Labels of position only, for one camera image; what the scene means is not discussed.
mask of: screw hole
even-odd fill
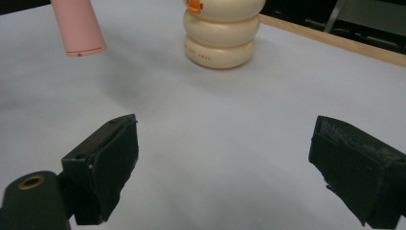
[[[75,156],[75,159],[77,159],[77,160],[80,160],[80,159],[83,159],[83,158],[86,158],[86,154],[78,154],[78,155]]]
[[[43,175],[33,175],[23,180],[19,185],[18,189],[20,190],[30,190],[36,186],[44,183],[45,177]]]

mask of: pink cylinder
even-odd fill
[[[90,0],[51,0],[66,54],[93,55],[107,50]]]

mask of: orange top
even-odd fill
[[[188,0],[188,10],[193,13],[200,13],[203,9],[203,4],[200,3],[200,0]]]

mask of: wooden edge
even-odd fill
[[[332,45],[347,51],[351,51],[360,55],[364,55],[370,58],[379,59],[385,62],[389,62],[398,66],[406,67],[406,56],[377,48],[371,45],[360,43],[357,41],[349,40],[333,34],[319,32],[309,29],[304,26],[300,26],[294,23],[283,21],[275,17],[259,15],[260,22],[269,26],[273,26],[291,33],[302,35],[317,41],[321,41],[325,44]]]

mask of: white surface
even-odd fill
[[[262,25],[249,62],[204,69],[184,54],[180,0],[93,4],[108,51],[92,57],[65,56],[50,6],[0,16],[2,190],[59,173],[135,113],[140,159],[121,202],[74,229],[365,229],[308,163],[310,138],[325,115],[406,152],[405,68]]]

